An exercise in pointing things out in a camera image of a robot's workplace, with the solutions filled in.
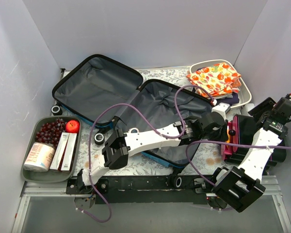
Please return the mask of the dark purple garment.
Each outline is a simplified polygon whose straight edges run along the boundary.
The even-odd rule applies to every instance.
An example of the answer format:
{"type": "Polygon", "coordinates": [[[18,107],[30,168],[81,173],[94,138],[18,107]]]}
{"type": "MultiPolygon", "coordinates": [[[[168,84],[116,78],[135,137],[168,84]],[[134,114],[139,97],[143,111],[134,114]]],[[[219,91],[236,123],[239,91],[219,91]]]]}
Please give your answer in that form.
{"type": "Polygon", "coordinates": [[[235,104],[239,104],[240,100],[238,97],[237,93],[232,93],[231,95],[225,97],[225,98],[221,98],[217,100],[217,103],[226,103],[229,105],[235,105],[235,104]]]}

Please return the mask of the black storage box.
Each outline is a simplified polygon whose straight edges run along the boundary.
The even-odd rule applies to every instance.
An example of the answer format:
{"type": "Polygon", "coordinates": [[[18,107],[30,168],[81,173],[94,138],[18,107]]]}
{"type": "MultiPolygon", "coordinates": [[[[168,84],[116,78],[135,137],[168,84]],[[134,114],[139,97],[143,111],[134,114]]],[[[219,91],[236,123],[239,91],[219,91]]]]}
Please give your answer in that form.
{"type": "MultiPolygon", "coordinates": [[[[253,136],[258,130],[254,119],[251,116],[235,115],[230,121],[236,125],[238,131],[238,144],[251,145],[253,136]]],[[[225,160],[226,163],[239,165],[248,153],[248,148],[240,148],[233,146],[236,149],[233,154],[225,160]]],[[[266,164],[267,168],[276,166],[278,163],[285,161],[287,153],[284,149],[274,149],[271,157],[266,164]]]]}

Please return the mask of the orange floral cloth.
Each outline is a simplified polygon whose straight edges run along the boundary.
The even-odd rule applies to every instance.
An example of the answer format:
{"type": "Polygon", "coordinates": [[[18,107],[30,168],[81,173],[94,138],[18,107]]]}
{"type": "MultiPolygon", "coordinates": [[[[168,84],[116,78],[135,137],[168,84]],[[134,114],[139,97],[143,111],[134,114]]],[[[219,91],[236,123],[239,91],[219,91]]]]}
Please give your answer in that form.
{"type": "Polygon", "coordinates": [[[204,90],[197,89],[196,93],[207,97],[210,93],[216,98],[225,98],[233,93],[239,93],[241,74],[226,62],[203,67],[187,75],[191,84],[198,85],[204,90]]]}

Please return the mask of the blue fish-print suitcase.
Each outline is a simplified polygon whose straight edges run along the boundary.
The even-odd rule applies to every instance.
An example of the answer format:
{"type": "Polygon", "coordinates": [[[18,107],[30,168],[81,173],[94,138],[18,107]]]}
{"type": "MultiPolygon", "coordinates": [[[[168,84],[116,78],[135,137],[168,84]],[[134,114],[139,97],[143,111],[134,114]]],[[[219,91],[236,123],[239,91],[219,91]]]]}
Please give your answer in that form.
{"type": "MultiPolygon", "coordinates": [[[[191,116],[201,117],[212,106],[208,100],[178,86],[151,79],[103,55],[81,62],[59,83],[52,95],[63,107],[100,130],[137,128],[146,132],[191,116]]],[[[170,166],[184,168],[197,148],[170,147],[144,151],[170,166]]]]}

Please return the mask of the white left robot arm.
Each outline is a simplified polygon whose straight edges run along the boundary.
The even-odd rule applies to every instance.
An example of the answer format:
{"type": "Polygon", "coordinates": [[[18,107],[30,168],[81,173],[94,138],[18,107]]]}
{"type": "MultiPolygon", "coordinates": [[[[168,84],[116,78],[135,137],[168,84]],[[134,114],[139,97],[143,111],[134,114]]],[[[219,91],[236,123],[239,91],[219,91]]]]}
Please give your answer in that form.
{"type": "Polygon", "coordinates": [[[102,149],[89,155],[88,167],[78,176],[77,189],[89,194],[98,180],[110,170],[124,168],[131,156],[144,151],[181,147],[201,139],[215,142],[227,141],[227,120],[217,112],[203,117],[189,118],[166,127],[146,132],[130,133],[115,130],[102,149]]]}

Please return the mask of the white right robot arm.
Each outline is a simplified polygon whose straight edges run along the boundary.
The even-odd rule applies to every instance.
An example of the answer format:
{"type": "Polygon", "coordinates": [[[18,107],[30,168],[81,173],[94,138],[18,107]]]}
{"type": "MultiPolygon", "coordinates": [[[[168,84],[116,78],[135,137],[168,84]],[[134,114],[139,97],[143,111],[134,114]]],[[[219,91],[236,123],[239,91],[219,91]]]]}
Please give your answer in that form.
{"type": "Polygon", "coordinates": [[[286,124],[291,122],[291,93],[278,102],[272,98],[250,110],[257,131],[253,135],[248,152],[238,167],[216,169],[210,180],[210,188],[237,212],[242,212],[264,192],[261,184],[264,168],[280,143],[288,134],[286,124]]]}

